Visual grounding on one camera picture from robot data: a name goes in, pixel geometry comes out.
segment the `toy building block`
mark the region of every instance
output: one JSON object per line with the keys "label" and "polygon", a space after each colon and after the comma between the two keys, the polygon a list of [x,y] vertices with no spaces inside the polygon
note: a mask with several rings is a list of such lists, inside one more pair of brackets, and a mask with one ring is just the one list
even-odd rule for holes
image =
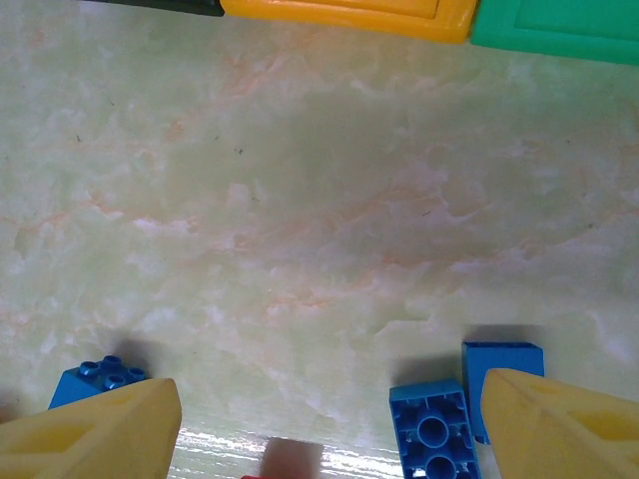
{"label": "toy building block", "polygon": [[219,0],[87,0],[100,3],[117,3],[132,7],[150,7],[174,12],[195,13],[197,15],[209,15],[222,17],[224,8]]}
{"label": "toy building block", "polygon": [[639,2],[481,0],[471,43],[639,65]]}
{"label": "toy building block", "polygon": [[481,477],[457,381],[394,387],[389,402],[405,479]]}
{"label": "toy building block", "polygon": [[356,27],[462,43],[477,0],[222,0],[243,17]]}
{"label": "toy building block", "polygon": [[127,367],[118,356],[105,356],[102,361],[85,361],[80,367],[62,373],[49,409],[86,399],[147,378],[139,367]]}
{"label": "toy building block", "polygon": [[505,367],[543,376],[543,349],[529,342],[464,342],[462,357],[470,430],[477,442],[490,444],[480,405],[486,372]]}

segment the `yellow plastic piece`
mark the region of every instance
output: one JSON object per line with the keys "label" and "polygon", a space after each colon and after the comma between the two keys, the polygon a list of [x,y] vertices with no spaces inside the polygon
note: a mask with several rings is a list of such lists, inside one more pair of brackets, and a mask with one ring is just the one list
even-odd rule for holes
{"label": "yellow plastic piece", "polygon": [[477,0],[222,0],[230,15],[323,23],[435,42],[468,36]]}
{"label": "yellow plastic piece", "polygon": [[0,425],[0,479],[166,478],[182,407],[149,379]]}
{"label": "yellow plastic piece", "polygon": [[639,478],[639,403],[491,369],[481,414],[503,479]]}

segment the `black toy piece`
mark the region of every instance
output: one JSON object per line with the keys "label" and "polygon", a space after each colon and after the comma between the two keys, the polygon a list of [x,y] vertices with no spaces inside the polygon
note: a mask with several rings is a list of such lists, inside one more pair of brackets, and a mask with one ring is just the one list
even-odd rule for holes
{"label": "black toy piece", "polygon": [[224,9],[219,0],[85,0],[100,3],[117,3],[132,7],[149,7],[174,12],[195,13],[196,15],[209,15],[222,17]]}

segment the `blue duplo block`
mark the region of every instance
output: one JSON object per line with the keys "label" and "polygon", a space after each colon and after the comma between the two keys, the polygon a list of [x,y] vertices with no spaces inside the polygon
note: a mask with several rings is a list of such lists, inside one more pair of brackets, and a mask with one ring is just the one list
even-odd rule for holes
{"label": "blue duplo block", "polygon": [[543,349],[530,342],[464,342],[463,384],[470,429],[477,442],[490,444],[481,418],[481,390],[488,369],[505,368],[544,375]]}
{"label": "blue duplo block", "polygon": [[118,356],[105,356],[98,362],[84,361],[80,367],[62,373],[49,409],[145,379],[144,370],[125,366]]}
{"label": "blue duplo block", "polygon": [[479,479],[466,401],[454,379],[390,390],[405,479]]}

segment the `lego stud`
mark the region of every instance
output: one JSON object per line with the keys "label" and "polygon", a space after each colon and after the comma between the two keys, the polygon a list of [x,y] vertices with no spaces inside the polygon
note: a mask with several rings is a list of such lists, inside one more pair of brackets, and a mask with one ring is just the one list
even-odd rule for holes
{"label": "lego stud", "polygon": [[126,384],[124,377],[120,374],[109,374],[107,378],[104,380],[104,388],[107,391],[111,391],[113,389],[117,389],[118,387],[122,387]]}
{"label": "lego stud", "polygon": [[93,377],[98,374],[100,366],[93,361],[84,361],[78,368],[78,374],[85,377]]}
{"label": "lego stud", "polygon": [[144,381],[147,378],[144,370],[139,367],[131,367],[129,368],[129,377],[131,378],[131,382],[140,382]]}
{"label": "lego stud", "polygon": [[115,371],[120,366],[122,366],[122,359],[120,359],[118,356],[104,356],[101,365],[102,369],[104,369],[105,371]]}

